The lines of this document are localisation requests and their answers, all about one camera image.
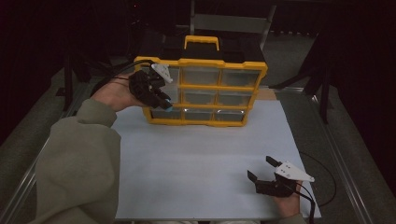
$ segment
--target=sleeve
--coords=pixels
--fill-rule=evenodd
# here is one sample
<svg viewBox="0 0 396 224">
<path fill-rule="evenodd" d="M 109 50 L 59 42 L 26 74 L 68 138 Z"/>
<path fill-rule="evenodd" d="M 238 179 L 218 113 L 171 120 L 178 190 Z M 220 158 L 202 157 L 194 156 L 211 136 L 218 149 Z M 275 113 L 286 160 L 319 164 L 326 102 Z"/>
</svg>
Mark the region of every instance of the sleeve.
<svg viewBox="0 0 396 224">
<path fill-rule="evenodd" d="M 32 223 L 112 223 L 117 212 L 120 136 L 116 113 L 86 100 L 75 117 L 51 127 L 35 166 L 36 219 Z"/>
<path fill-rule="evenodd" d="M 292 217 L 285 217 L 279 220 L 278 224 L 306 224 L 303 216 L 301 214 L 292 216 Z"/>
</svg>

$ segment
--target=white table surface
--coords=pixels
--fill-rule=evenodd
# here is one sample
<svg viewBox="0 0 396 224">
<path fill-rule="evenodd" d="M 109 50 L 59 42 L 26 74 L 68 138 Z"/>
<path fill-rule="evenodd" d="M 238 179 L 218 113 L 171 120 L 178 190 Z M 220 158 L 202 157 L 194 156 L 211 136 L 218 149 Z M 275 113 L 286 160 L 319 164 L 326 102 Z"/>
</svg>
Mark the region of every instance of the white table surface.
<svg viewBox="0 0 396 224">
<path fill-rule="evenodd" d="M 256 101 L 245 127 L 152 125 L 141 108 L 131 107 L 118 113 L 113 128 L 122 137 L 118 219 L 278 218 L 271 197 L 255 192 L 247 170 L 274 180 L 265 156 L 304 170 L 279 101 Z M 313 195 L 309 183 L 304 186 Z M 305 217 L 309 210 L 302 198 Z"/>
</svg>

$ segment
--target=hand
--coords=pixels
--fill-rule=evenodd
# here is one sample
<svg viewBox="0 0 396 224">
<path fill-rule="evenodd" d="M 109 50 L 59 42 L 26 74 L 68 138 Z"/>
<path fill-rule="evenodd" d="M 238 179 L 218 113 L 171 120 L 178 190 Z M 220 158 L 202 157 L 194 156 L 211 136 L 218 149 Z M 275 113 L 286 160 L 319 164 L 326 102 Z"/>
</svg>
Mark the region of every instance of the hand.
<svg viewBox="0 0 396 224">
<path fill-rule="evenodd" d="M 117 75 L 117 77 L 126 79 L 111 79 L 106 85 L 99 89 L 91 99 L 110 106 L 115 112 L 133 105 L 145 106 L 129 91 L 128 77 L 132 75 L 132 73 Z"/>
<path fill-rule="evenodd" d="M 297 181 L 296 190 L 300 192 L 303 181 Z M 300 214 L 300 195 L 293 193 L 288 198 L 273 197 L 282 217 L 292 217 Z"/>
</svg>

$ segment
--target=gray floor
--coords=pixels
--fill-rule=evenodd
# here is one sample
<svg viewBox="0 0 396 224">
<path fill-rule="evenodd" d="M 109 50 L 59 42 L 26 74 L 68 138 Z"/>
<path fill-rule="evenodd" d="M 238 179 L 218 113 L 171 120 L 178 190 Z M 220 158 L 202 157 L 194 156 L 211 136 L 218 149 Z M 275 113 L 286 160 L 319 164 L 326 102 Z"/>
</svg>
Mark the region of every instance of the gray floor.
<svg viewBox="0 0 396 224">
<path fill-rule="evenodd" d="M 295 76 L 313 41 L 299 35 L 269 35 L 264 46 L 269 71 L 262 84 L 274 85 Z M 50 125 L 63 114 L 64 98 L 55 96 L 63 86 L 62 74 L 60 71 L 54 76 L 51 88 L 0 148 L 0 212 L 45 143 Z M 292 87 L 303 87 L 305 82 L 299 81 Z M 285 109 L 297 147 L 322 162 L 336 180 L 336 196 L 320 207 L 323 218 L 316 223 L 393 223 L 395 198 L 376 169 L 336 89 L 331 88 L 328 125 L 321 123 L 311 97 L 296 89 L 288 90 L 278 92 L 276 97 Z M 307 172 L 317 180 L 313 187 L 318 203 L 325 203 L 334 190 L 331 176 L 311 158 L 302 155 L 302 159 Z M 34 215 L 35 189 L 13 223 L 26 223 Z"/>
</svg>

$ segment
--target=yellow organizer box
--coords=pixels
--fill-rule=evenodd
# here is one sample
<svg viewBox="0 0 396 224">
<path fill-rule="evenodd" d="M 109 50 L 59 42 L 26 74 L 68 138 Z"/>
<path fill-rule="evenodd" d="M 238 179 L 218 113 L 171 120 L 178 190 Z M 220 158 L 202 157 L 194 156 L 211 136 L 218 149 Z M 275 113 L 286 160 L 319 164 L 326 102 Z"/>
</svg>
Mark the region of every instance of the yellow organizer box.
<svg viewBox="0 0 396 224">
<path fill-rule="evenodd" d="M 219 40 L 213 36 L 187 35 L 183 50 L 190 42 L 214 43 L 219 50 Z M 172 83 L 162 87 L 162 91 L 171 97 L 172 111 L 165 112 L 159 107 L 143 108 L 144 115 L 152 124 L 244 126 L 267 71 L 264 61 L 228 63 L 193 58 L 163 60 L 150 56 L 138 56 L 135 60 L 169 64 L 173 79 Z M 140 64 L 136 70 L 147 72 L 147 66 Z"/>
</svg>

